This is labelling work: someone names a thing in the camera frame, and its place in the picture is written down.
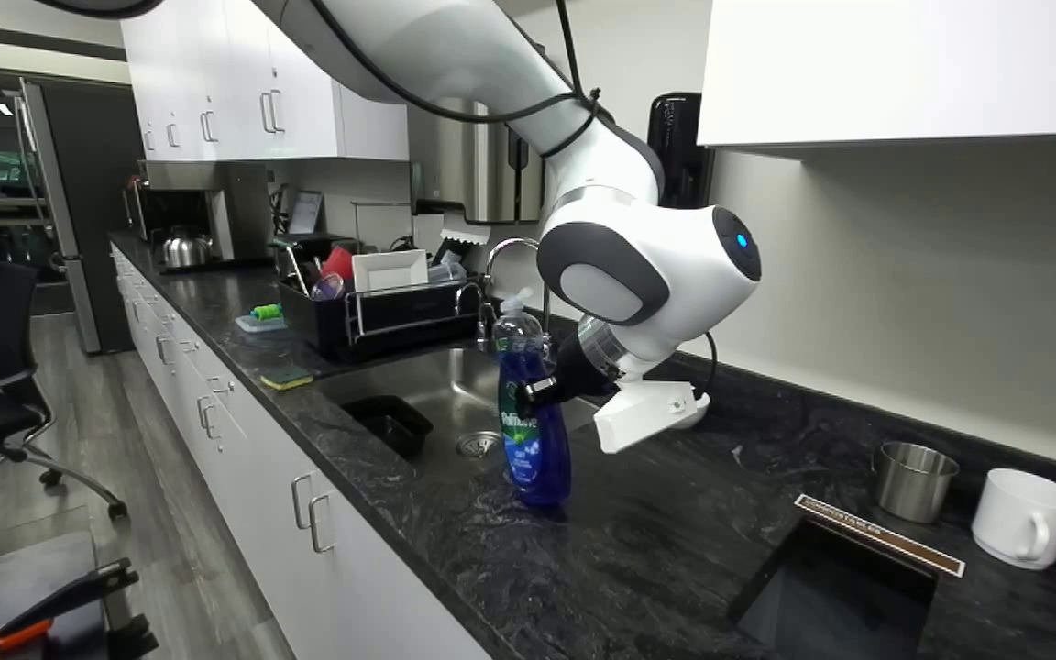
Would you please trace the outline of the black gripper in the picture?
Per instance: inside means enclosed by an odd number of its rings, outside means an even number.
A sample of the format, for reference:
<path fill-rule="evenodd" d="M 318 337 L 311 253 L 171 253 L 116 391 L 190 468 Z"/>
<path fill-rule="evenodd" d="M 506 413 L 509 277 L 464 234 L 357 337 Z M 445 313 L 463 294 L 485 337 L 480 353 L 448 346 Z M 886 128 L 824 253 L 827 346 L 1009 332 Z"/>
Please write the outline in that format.
<path fill-rule="evenodd" d="M 524 409 L 541 409 L 575 396 L 606 396 L 627 373 L 627 347 L 610 321 L 585 316 L 573 337 L 562 341 L 553 371 L 522 388 Z"/>

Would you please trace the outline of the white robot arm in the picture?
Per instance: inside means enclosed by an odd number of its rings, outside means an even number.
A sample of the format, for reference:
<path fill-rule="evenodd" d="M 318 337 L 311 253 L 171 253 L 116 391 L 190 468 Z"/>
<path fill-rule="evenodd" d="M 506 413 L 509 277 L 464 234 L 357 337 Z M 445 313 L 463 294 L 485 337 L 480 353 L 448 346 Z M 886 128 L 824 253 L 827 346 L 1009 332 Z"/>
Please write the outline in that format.
<path fill-rule="evenodd" d="M 522 408 L 573 396 L 674 408 L 688 381 L 650 381 L 684 341 L 736 313 L 764 277 L 732 208 L 672 208 L 662 164 L 578 91 L 494 0 L 254 0 L 322 73 L 365 100 L 448 115 L 480 102 L 547 164 L 534 243 L 541 285 L 578 307 L 553 373 Z"/>

